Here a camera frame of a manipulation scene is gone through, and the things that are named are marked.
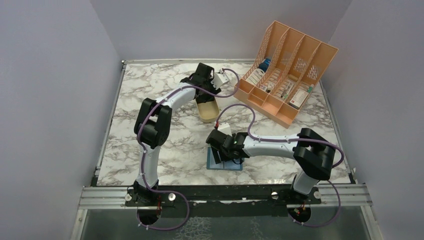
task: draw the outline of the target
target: wall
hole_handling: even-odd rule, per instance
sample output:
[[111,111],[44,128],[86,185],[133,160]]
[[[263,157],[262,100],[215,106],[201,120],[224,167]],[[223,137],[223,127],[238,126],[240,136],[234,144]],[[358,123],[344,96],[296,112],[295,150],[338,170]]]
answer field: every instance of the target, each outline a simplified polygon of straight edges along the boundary
[[424,2],[353,0],[324,87],[385,239],[422,239]]
[[256,57],[280,21],[327,42],[352,0],[90,0],[125,60]]
[[1,239],[71,236],[121,70],[88,0],[36,2],[0,3]]

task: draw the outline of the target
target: white marble surface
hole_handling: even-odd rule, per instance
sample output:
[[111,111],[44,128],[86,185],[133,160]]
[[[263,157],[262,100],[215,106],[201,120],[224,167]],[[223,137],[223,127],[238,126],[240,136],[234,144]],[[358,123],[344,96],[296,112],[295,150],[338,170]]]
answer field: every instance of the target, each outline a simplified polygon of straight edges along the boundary
[[[140,167],[140,147],[133,128],[143,99],[155,99],[166,94],[175,88],[181,79],[193,73],[197,65],[178,63],[126,66],[98,186],[127,186],[134,182]],[[246,63],[208,65],[215,69],[231,68],[240,76],[251,66]],[[233,77],[230,85],[222,87],[220,95],[232,92],[235,84],[236,78]],[[239,103],[234,97],[217,98],[217,102],[221,110],[230,104]],[[245,132],[251,120],[250,110],[237,106],[226,111],[220,122],[228,122],[234,133]],[[205,140],[213,126],[213,123],[200,121],[194,100],[173,113],[170,134],[159,155],[157,171],[160,185],[289,184],[295,174],[300,172],[301,168],[294,160],[272,156],[248,158],[243,163],[242,171],[207,170]],[[268,136],[291,135],[304,127],[313,129],[329,142],[338,143],[319,85],[289,129],[256,112],[252,132]],[[334,162],[339,159],[340,154],[337,152]],[[332,170],[331,180],[334,183],[350,182],[344,163]]]

